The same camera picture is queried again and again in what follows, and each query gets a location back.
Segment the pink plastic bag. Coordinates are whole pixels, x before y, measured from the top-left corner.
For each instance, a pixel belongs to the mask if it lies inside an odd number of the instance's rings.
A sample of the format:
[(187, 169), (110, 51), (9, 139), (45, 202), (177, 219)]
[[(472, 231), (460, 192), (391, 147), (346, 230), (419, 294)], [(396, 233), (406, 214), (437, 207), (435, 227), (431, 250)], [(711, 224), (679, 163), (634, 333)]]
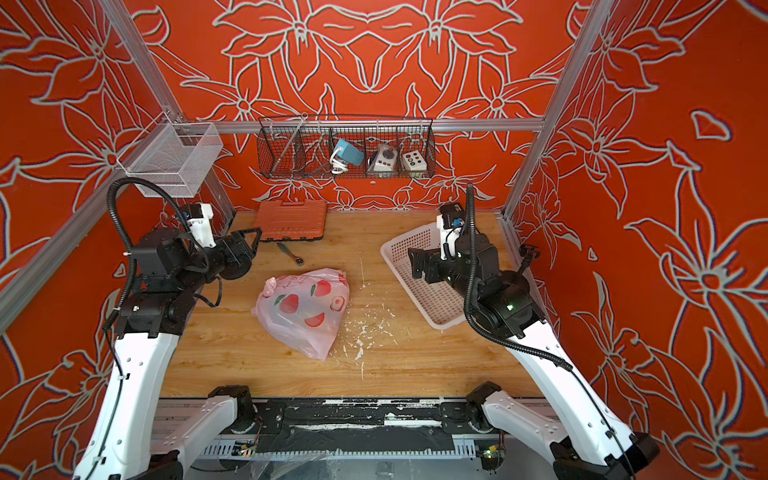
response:
[(346, 272), (323, 268), (268, 279), (251, 314), (285, 346), (324, 361), (349, 300)]

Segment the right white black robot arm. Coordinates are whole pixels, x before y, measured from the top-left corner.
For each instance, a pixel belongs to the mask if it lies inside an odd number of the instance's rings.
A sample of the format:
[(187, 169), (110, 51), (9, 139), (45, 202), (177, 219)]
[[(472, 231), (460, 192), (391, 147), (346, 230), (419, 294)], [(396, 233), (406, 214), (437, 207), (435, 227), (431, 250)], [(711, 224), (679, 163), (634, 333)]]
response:
[(635, 478), (660, 448), (619, 419), (572, 364), (524, 276), (538, 251), (524, 245), (519, 268), (501, 269), (497, 248), (477, 227), (472, 184), (464, 205), (441, 208), (437, 226), (439, 247), (408, 251), (412, 277), (457, 292), (471, 329), (514, 356), (557, 416), (539, 415), (487, 382), (467, 397), (476, 421), (521, 441), (559, 479)]

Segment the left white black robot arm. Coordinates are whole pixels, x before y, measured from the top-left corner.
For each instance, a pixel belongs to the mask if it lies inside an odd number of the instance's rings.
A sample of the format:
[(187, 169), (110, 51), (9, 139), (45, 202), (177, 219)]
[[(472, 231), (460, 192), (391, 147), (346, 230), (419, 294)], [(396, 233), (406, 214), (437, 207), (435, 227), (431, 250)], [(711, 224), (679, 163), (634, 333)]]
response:
[[(156, 228), (133, 241), (120, 217), (117, 196), (128, 186), (149, 189), (170, 206), (174, 227)], [(160, 186), (137, 177), (114, 181), (108, 214), (129, 266), (116, 306), (102, 326), (113, 359), (110, 380), (76, 479), (181, 479), (203, 450), (225, 430), (248, 433), (261, 425), (250, 390), (224, 385), (159, 444), (151, 442), (162, 385), (197, 303), (220, 302), (201, 293), (248, 273), (262, 232), (258, 228), (216, 236), (207, 204), (179, 206)]]

